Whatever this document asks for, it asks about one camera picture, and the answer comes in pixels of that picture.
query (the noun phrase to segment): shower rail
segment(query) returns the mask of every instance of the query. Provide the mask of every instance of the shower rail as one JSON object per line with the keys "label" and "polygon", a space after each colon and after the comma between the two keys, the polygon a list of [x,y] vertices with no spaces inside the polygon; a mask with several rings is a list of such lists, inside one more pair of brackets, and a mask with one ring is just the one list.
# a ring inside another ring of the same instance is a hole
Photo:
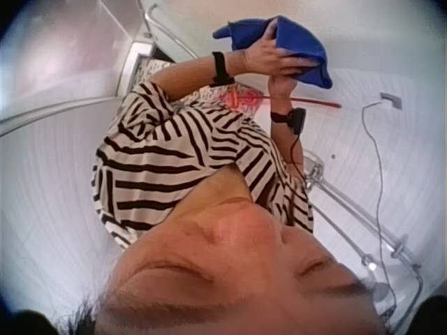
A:
{"label": "shower rail", "polygon": [[[360,222],[365,228],[367,228],[377,239],[382,238],[384,244],[388,247],[388,250],[391,251],[391,257],[398,259],[402,263],[402,265],[404,265],[404,267],[414,275],[414,278],[417,280],[418,289],[413,299],[403,313],[402,317],[397,321],[392,329],[392,334],[396,334],[404,321],[408,318],[410,312],[413,310],[422,292],[423,279],[418,271],[420,269],[420,264],[412,259],[412,257],[406,251],[405,245],[403,243],[396,243],[393,240],[393,238],[390,236],[389,231],[382,228],[381,234],[379,234],[375,219],[371,215],[369,215],[363,208],[352,201],[352,199],[340,192],[337,188],[335,188],[323,178],[322,166],[316,164],[310,174],[306,174],[306,180],[308,191],[310,191],[313,186],[318,187],[337,204],[344,208],[348,213],[350,213],[352,217],[357,219],[357,221]],[[364,260],[368,256],[334,221],[332,221],[327,215],[325,215],[324,212],[319,209],[314,203],[312,203],[312,207],[339,233],[339,235],[343,239],[348,242],[348,244],[353,248],[353,250],[360,256],[362,260]]]}
{"label": "shower rail", "polygon": [[33,124],[34,122],[61,114],[74,108],[96,105],[108,101],[122,100],[121,96],[106,96],[103,98],[86,98],[79,100],[71,100],[63,103],[55,103],[45,107],[39,107],[34,110],[0,120],[0,138],[12,133],[22,127]]}
{"label": "shower rail", "polygon": [[145,13],[145,21],[146,23],[153,24],[158,29],[160,29],[162,32],[164,32],[172,41],[174,41],[178,46],[180,46],[184,51],[186,51],[191,57],[194,59],[198,58],[198,55],[191,50],[190,47],[188,47],[179,37],[177,37],[169,28],[167,28],[164,24],[159,22],[154,18],[152,15],[152,12],[155,8],[158,8],[159,5],[157,3],[152,4]]}

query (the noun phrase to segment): eyebrow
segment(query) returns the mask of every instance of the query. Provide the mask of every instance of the eyebrow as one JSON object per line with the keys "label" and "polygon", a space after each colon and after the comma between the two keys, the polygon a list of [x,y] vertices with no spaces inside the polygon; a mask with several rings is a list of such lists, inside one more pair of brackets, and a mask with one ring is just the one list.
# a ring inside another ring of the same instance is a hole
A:
{"label": "eyebrow", "polygon": [[353,283],[330,286],[315,291],[311,291],[310,295],[332,295],[333,297],[361,297],[371,296],[371,291],[367,289],[361,281],[354,281]]}
{"label": "eyebrow", "polygon": [[161,329],[180,325],[197,325],[217,322],[238,312],[245,306],[245,299],[230,304],[190,306],[170,303],[151,303],[140,306],[106,306],[105,315],[120,327]]}

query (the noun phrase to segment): red wire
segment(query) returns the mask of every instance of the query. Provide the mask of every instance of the red wire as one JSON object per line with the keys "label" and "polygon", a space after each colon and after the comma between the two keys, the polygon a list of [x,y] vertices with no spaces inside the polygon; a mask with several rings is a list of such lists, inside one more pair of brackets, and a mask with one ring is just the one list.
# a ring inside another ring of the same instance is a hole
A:
{"label": "red wire", "polygon": [[[271,99],[271,96],[238,96],[241,99]],[[342,108],[342,105],[339,103],[331,103],[328,101],[320,101],[320,100],[312,100],[312,99],[304,99],[304,98],[290,98],[291,101],[300,101],[301,103],[313,103],[315,105],[323,105],[334,108]]]}

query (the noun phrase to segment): wall outlet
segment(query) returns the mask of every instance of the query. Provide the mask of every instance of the wall outlet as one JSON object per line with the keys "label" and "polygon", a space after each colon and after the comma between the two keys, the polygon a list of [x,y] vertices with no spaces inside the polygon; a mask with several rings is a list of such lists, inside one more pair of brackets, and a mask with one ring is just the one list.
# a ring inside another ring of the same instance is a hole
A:
{"label": "wall outlet", "polygon": [[382,98],[382,100],[391,101],[394,108],[402,110],[402,99],[399,96],[394,96],[389,93],[380,92],[380,97]]}

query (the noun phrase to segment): striped shirt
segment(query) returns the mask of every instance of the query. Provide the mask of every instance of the striped shirt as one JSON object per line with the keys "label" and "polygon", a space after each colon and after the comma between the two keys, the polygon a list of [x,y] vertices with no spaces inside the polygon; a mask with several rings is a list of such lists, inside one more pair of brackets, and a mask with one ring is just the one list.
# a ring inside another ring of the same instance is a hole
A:
{"label": "striped shirt", "polygon": [[255,121],[217,101],[170,104],[148,82],[125,97],[96,151],[95,210],[126,248],[162,223],[200,181],[229,164],[239,167],[254,201],[269,187],[266,209],[282,223],[312,232],[302,184]]}

